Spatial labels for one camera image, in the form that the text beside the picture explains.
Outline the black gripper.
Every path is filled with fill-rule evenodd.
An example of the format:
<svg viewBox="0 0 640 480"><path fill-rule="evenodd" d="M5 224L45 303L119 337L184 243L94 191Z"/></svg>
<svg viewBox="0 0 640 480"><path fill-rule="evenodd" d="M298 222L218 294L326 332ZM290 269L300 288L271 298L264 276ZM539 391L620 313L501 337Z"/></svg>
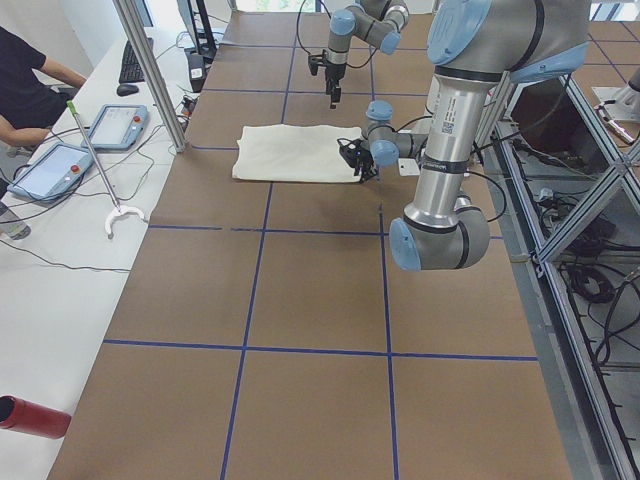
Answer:
<svg viewBox="0 0 640 480"><path fill-rule="evenodd" d="M325 94L330 97L330 109L335 109L341 100L340 81L344 78L347 67L347 52L323 50L320 54L309 54L307 63L310 74L317 76L320 68L324 68Z"/></svg>
<svg viewBox="0 0 640 480"><path fill-rule="evenodd" d="M338 138L337 143L340 156L354 170L355 175L360 175L360 183L378 177L379 171L375 168L371 153L363 146L362 139Z"/></svg>

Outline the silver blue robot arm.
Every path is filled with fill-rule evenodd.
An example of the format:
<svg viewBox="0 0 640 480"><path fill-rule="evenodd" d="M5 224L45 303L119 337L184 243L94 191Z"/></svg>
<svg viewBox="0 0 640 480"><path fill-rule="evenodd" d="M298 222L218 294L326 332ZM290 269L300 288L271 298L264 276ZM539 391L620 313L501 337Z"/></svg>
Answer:
<svg viewBox="0 0 640 480"><path fill-rule="evenodd" d="M330 97L330 108L341 100L340 81L348 66L348 54L353 38L357 38L376 51L391 55L397 49L401 32L409 22L409 9L404 1L356 1L336 10L329 21L327 47L319 54L308 55L312 76L324 69L325 94Z"/></svg>
<svg viewBox="0 0 640 480"><path fill-rule="evenodd" d="M569 74L585 61L587 1L444 1L432 21L427 56L439 87L425 134L400 133L393 109L373 101L359 139L341 142L354 173L415 158L415 197L391 222L396 264L410 271L470 267L489 244L488 221L462 189L489 91L502 76L514 84Z"/></svg>

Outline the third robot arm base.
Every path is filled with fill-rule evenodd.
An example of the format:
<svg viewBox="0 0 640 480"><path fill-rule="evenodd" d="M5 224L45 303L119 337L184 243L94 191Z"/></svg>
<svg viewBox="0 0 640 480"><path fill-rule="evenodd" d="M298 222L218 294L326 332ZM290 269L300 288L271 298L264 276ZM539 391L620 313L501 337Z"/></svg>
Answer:
<svg viewBox="0 0 640 480"><path fill-rule="evenodd" d="M624 128L625 124L639 123L639 70L623 87L593 87L598 103L594 111L604 126L625 146L638 138Z"/></svg>

